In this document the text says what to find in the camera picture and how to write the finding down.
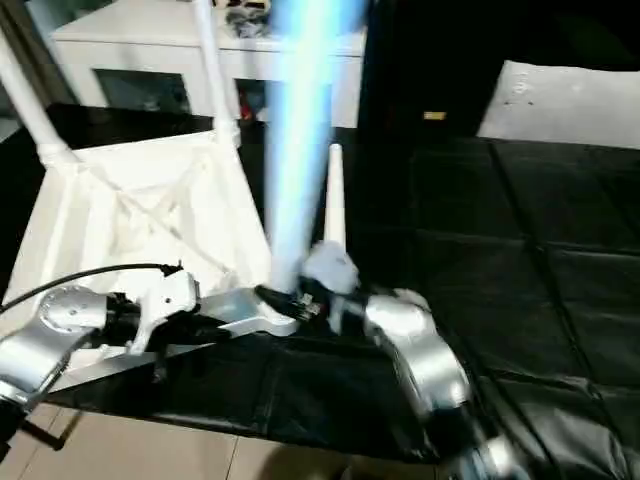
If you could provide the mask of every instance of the white tube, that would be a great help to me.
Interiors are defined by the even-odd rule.
[[[341,22],[361,11],[358,0],[274,2],[290,47],[282,55],[281,88],[270,87],[267,145],[267,227],[272,252],[269,286],[296,288],[307,256],[331,135],[331,53]]]
[[[228,139],[236,147],[240,146],[240,129],[231,116],[225,96],[225,78],[218,53],[216,37],[216,17],[211,0],[194,0],[193,2],[200,36],[200,48],[204,57],[204,66],[209,81],[209,95],[213,108],[213,129],[217,138]]]
[[[327,175],[327,207],[324,216],[324,240],[335,242],[347,249],[344,219],[344,174],[342,147],[334,143],[329,148],[329,174]]]
[[[40,161],[76,161],[66,143],[58,136],[49,117],[42,108],[38,96],[24,75],[18,59],[11,50],[7,37],[0,28],[0,80],[18,111],[22,122],[36,143]]]

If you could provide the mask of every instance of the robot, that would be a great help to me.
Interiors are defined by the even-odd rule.
[[[316,245],[290,294],[260,285],[201,298],[189,272],[171,266],[163,272],[162,281],[137,303],[121,293],[79,286],[52,289],[29,323],[0,341],[3,457],[19,429],[62,446],[26,416],[78,348],[126,346],[130,355],[155,351],[162,358],[168,342],[208,344],[261,330],[284,335],[294,321],[315,322],[336,335],[360,335],[384,351],[425,441],[448,463],[453,478],[522,478],[510,441],[475,408],[467,374],[424,299],[409,291],[361,288],[358,270],[341,245]]]

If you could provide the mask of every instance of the white cabinet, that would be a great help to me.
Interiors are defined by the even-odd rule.
[[[240,115],[236,79],[281,81],[276,70],[285,42],[277,38],[235,37],[217,10],[220,60],[227,77],[227,98]],[[53,41],[61,67],[84,105],[108,106],[96,70],[178,73],[182,77],[191,113],[212,115],[198,31],[189,2],[176,0],[118,0],[57,29]],[[340,78],[331,86],[332,124],[355,128],[360,102],[360,80],[366,31],[344,35],[333,61]]]

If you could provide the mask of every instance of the black mat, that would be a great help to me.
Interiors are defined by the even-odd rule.
[[[193,117],[97,109],[57,108],[54,117],[75,147],[208,127]],[[509,399],[535,425],[564,478],[640,473],[640,152],[482,139],[413,151],[357,147],[350,132],[337,134],[346,147],[349,250],[362,276],[422,293],[454,348],[465,356],[461,337],[473,345],[508,393],[483,377],[482,398],[505,419],[537,476],[561,478]],[[243,135],[242,161],[261,208],[262,131]],[[5,193],[24,196],[22,213],[14,207],[9,214],[16,229],[26,224],[42,172],[23,134],[0,152],[15,157],[12,164],[32,162],[20,173],[22,186]],[[18,245],[19,235],[11,238]],[[170,383],[153,386],[150,368],[142,367],[49,400],[433,460],[390,363],[363,343],[304,330],[285,339],[254,335],[175,358],[169,376]]]

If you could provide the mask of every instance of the tile floor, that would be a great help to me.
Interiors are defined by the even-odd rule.
[[[60,435],[81,415],[67,445],[54,452],[19,433],[0,464],[0,480],[435,480],[428,466],[346,455],[255,438],[203,432],[40,406],[31,420]]]

